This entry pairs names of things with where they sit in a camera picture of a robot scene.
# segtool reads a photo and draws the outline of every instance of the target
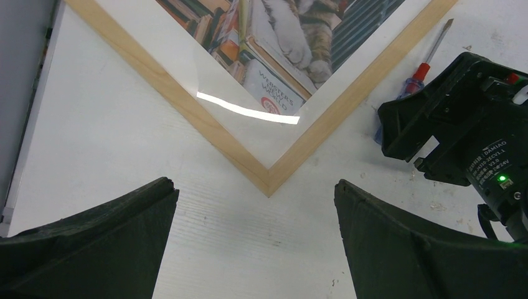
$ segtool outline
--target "table surface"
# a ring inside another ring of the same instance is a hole
[[[525,0],[460,0],[443,20],[455,23],[429,78],[466,50],[528,72],[527,11]],[[483,235],[473,188],[427,181],[372,140],[375,109],[400,91],[437,33],[268,199],[63,5],[8,199],[16,205],[9,235],[167,176],[181,193],[154,298],[354,298],[333,203],[341,178]]]

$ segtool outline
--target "wooden frame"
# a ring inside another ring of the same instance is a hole
[[[267,169],[95,0],[65,0],[127,63],[268,197],[314,153],[457,1],[431,0],[321,117],[295,141],[293,146],[270,169]]]

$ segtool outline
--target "cat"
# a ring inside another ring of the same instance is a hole
[[[339,0],[262,0],[284,55],[319,88],[332,75],[331,19]]]

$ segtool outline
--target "screwdriver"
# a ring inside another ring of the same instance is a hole
[[[424,88],[425,84],[423,83],[423,81],[425,80],[425,76],[427,76],[427,73],[431,69],[431,65],[429,65],[429,63],[431,62],[431,60],[433,60],[433,56],[435,56],[435,53],[438,50],[438,47],[440,46],[440,44],[442,43],[442,40],[444,39],[447,32],[449,31],[449,28],[451,28],[451,25],[453,25],[453,21],[454,19],[450,19],[444,25],[444,28],[442,28],[442,32],[440,33],[440,36],[436,39],[435,45],[433,46],[431,52],[425,59],[424,63],[420,64],[420,66],[418,67],[414,75],[405,81],[402,92],[396,98],[397,100],[408,97],[409,95],[417,93]],[[377,144],[382,145],[382,139],[383,139],[382,128],[380,126],[378,130],[376,131],[374,140],[376,141]]]

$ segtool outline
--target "photo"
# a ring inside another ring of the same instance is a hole
[[[157,1],[266,111],[295,115],[404,0]]]

